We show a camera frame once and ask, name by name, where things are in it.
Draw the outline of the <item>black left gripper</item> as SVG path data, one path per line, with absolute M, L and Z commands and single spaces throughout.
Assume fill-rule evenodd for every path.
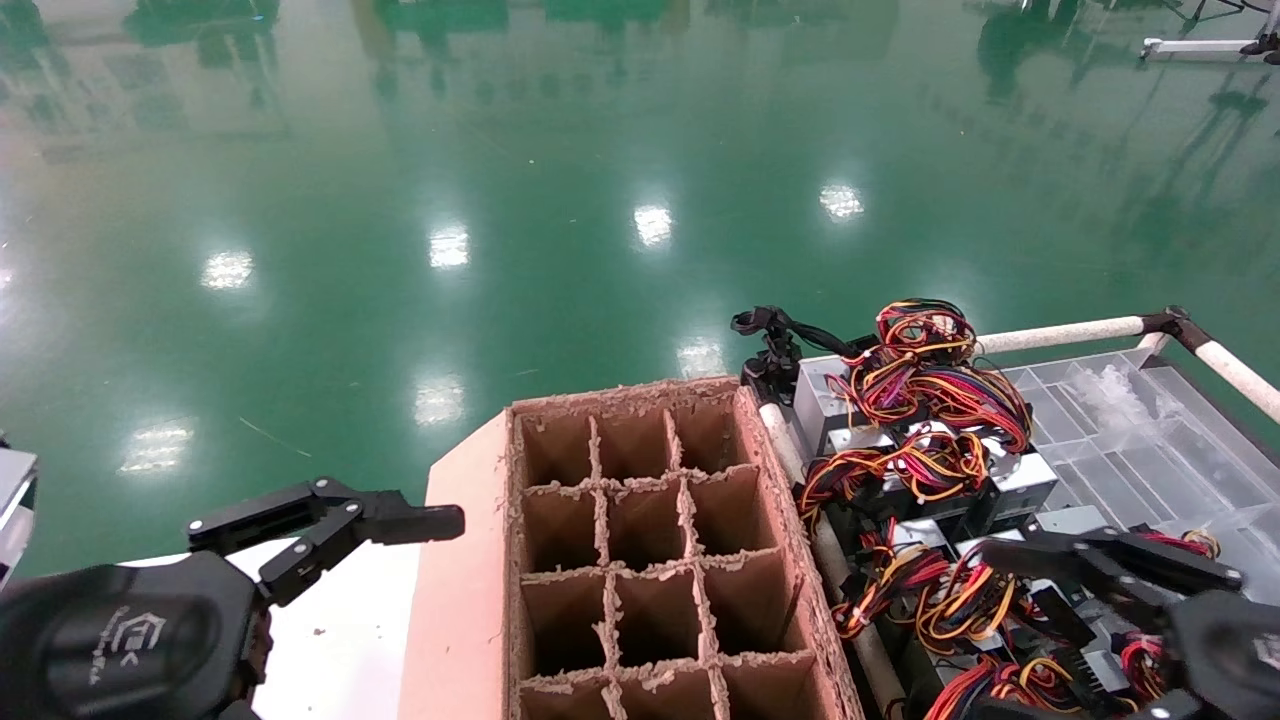
M 20 580 L 3 591 L 1 715 L 261 720 L 269 628 L 256 582 L 215 553 Z

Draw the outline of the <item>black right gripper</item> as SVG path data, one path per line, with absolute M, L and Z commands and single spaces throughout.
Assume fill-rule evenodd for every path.
M 1171 538 L 1105 527 L 980 543 L 998 573 L 1079 585 L 1140 629 L 1165 629 L 1172 692 L 1120 719 L 1279 717 L 1279 607 L 1243 594 L 1235 568 Z M 1092 719 L 979 700 L 969 719 Z

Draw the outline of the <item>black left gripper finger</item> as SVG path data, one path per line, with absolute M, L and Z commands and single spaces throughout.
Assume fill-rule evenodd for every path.
M 416 506 L 398 491 L 358 491 L 316 478 L 192 521 L 187 550 L 225 557 L 269 541 L 291 541 L 259 569 L 262 596 L 284 607 L 362 544 L 452 541 L 465 528 L 458 505 Z

